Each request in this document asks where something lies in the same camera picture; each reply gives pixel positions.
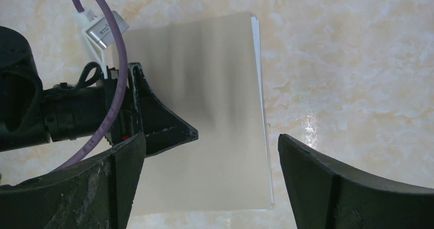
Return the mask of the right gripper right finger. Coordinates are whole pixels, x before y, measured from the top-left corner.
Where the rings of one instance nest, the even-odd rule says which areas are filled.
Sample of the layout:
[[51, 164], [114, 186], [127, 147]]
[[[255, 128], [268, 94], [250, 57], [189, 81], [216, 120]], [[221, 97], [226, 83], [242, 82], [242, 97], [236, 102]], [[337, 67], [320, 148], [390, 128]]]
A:
[[278, 152], [298, 228], [433, 228], [433, 189], [389, 180], [288, 134]]

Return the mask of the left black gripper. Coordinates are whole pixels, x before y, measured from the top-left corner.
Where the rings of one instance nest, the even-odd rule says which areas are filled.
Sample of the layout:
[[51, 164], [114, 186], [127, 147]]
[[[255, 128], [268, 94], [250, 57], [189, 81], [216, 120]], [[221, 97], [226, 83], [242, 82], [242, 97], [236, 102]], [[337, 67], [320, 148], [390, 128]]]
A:
[[[115, 93], [114, 81], [72, 91], [64, 85], [45, 90], [40, 101], [40, 142], [75, 140], [93, 135], [106, 117]], [[196, 128], [164, 105], [150, 88], [140, 63], [128, 64], [128, 87], [121, 109], [103, 135], [116, 145], [137, 133], [145, 135], [146, 157], [196, 141]]]

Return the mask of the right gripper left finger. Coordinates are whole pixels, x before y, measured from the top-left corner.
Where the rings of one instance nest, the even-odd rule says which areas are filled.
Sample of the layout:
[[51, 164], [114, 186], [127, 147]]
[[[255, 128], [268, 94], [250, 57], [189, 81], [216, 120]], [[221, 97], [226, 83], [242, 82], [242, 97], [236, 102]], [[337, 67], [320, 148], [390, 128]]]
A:
[[146, 155], [145, 136], [60, 171], [1, 186], [1, 228], [126, 228]]

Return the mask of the beige file folder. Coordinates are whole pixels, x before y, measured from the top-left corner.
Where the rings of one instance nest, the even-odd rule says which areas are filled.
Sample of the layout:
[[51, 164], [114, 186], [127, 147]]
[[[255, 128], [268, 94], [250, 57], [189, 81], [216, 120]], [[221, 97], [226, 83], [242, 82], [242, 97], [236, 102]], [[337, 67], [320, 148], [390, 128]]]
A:
[[270, 189], [251, 13], [124, 33], [156, 96], [198, 130], [146, 158], [133, 216], [264, 210]]

